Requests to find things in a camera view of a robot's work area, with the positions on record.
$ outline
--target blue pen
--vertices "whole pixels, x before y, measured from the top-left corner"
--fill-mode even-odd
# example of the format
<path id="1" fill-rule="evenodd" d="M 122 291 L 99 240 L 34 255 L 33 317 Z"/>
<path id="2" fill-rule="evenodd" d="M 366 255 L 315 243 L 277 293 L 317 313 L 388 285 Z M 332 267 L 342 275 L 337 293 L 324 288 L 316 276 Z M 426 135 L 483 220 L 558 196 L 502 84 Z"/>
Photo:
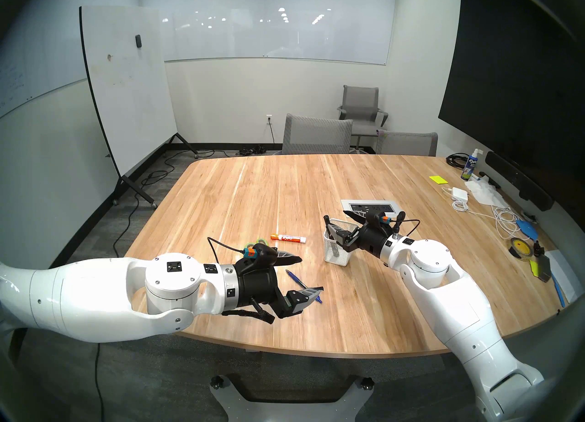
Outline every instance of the blue pen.
<path id="1" fill-rule="evenodd" d="M 555 282 L 555 290 L 556 290 L 557 295 L 559 295 L 560 306 L 564 308 L 563 293 L 560 292 L 559 282 L 556 281 L 555 275 L 553 273 L 550 273 L 550 275 L 552 276 L 553 282 Z"/>
<path id="2" fill-rule="evenodd" d="M 303 282 L 301 282 L 301 279 L 299 279 L 298 277 L 296 277 L 296 275 L 294 275 L 292 272 L 290 272 L 288 269 L 285 269 L 285 271 L 287 272 L 287 274 L 290 276 L 290 278 L 292 280 L 294 280 L 295 282 L 297 282 L 301 287 L 303 288 L 308 288 L 308 286 L 306 286 Z M 315 301 L 317 301 L 319 304 L 323 304 L 323 301 L 321 301 L 321 298 L 319 296 L 317 296 L 317 298 L 315 299 Z"/>

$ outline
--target wall-mounted whiteboard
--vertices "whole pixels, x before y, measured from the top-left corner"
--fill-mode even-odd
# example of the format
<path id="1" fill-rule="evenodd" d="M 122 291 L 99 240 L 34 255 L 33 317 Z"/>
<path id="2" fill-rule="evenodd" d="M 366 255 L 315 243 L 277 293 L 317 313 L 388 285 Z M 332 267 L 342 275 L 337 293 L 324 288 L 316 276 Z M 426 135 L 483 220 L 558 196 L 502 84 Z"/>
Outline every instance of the wall-mounted whiteboard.
<path id="1" fill-rule="evenodd" d="M 177 133 L 159 12 L 141 7 L 80 10 L 87 77 L 98 119 L 116 170 L 125 175 Z"/>
<path id="2" fill-rule="evenodd" d="M 383 65 L 394 1 L 140 0 L 140 4 L 160 10 L 166 61 L 265 56 Z"/>
<path id="3" fill-rule="evenodd" d="M 80 5 L 138 0 L 29 0 L 0 42 L 0 117 L 27 101 L 84 79 Z"/>

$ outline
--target yellow sticky note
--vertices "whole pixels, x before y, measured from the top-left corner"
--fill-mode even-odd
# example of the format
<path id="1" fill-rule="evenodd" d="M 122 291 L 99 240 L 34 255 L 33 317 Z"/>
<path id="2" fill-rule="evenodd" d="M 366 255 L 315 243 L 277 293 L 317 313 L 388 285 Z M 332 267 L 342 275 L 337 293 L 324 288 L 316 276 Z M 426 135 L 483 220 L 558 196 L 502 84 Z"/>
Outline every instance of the yellow sticky note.
<path id="1" fill-rule="evenodd" d="M 429 178 L 431 180 L 433 180 L 435 183 L 437 183 L 438 185 L 444 185 L 447 183 L 447 180 L 445 178 L 440 177 L 440 176 L 430 176 Z"/>
<path id="2" fill-rule="evenodd" d="M 529 260 L 529 262 L 532 274 L 534 274 L 534 277 L 538 277 L 538 263 L 536 263 L 534 260 Z"/>

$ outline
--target television screen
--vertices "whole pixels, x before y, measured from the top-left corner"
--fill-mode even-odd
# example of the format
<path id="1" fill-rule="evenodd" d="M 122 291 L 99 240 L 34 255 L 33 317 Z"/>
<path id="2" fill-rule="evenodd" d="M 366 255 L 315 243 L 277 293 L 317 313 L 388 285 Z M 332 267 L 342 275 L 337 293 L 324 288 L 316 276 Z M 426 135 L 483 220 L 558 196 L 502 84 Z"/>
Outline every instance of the television screen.
<path id="1" fill-rule="evenodd" d="M 585 230 L 585 65 L 531 0 L 461 0 L 439 118 L 514 164 Z"/>

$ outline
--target mesh chair back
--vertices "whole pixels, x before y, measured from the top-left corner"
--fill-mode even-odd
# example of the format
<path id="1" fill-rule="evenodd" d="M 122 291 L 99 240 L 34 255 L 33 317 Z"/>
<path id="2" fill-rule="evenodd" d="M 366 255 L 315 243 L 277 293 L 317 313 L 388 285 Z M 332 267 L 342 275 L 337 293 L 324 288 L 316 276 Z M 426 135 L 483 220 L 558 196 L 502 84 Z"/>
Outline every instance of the mesh chair back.
<path id="1" fill-rule="evenodd" d="M 437 133 L 391 133 L 379 130 L 376 154 L 436 156 L 438 140 Z"/>
<path id="2" fill-rule="evenodd" d="M 352 120 L 298 117 L 287 114 L 282 139 L 283 155 L 347 154 Z"/>
<path id="3" fill-rule="evenodd" d="M 376 121 L 378 114 L 378 87 L 343 86 L 343 105 L 346 118 Z"/>

